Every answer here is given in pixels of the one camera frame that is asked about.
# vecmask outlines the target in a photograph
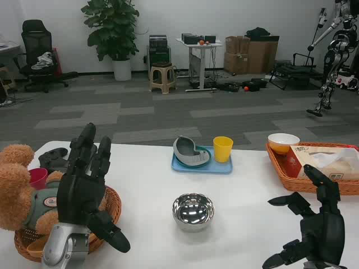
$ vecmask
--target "label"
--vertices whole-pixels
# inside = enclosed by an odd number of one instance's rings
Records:
[[[46,198],[44,201],[44,205],[48,207],[56,207],[57,206],[56,199],[57,199],[56,197]]]

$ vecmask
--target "black office chair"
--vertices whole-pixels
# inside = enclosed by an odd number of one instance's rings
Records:
[[[25,90],[28,91],[30,86],[40,86],[42,91],[48,92],[46,86],[50,83],[60,83],[65,87],[68,87],[66,82],[54,75],[58,63],[52,53],[51,33],[45,28],[43,22],[41,20],[24,21],[22,24],[21,36],[25,44],[26,53],[20,53],[13,60],[19,69],[19,72],[31,80],[31,83],[25,85]],[[52,53],[53,65],[38,70],[32,69],[31,67],[38,62],[38,56],[43,55],[45,52]],[[18,59],[20,55],[26,56],[27,64],[21,68]]]

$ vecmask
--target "metal bowl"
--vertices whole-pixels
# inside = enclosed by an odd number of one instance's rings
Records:
[[[196,232],[205,229],[211,223],[214,206],[212,201],[203,194],[187,193],[174,201],[172,214],[179,228]]]

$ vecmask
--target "teddy bear ear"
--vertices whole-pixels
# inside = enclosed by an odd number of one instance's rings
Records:
[[[21,164],[27,167],[34,158],[34,151],[28,145],[9,145],[0,152],[1,164]]]

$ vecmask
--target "white planter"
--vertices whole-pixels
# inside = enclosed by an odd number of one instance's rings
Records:
[[[112,60],[114,78],[117,81],[124,81],[131,79],[131,65],[130,60],[114,61]]]

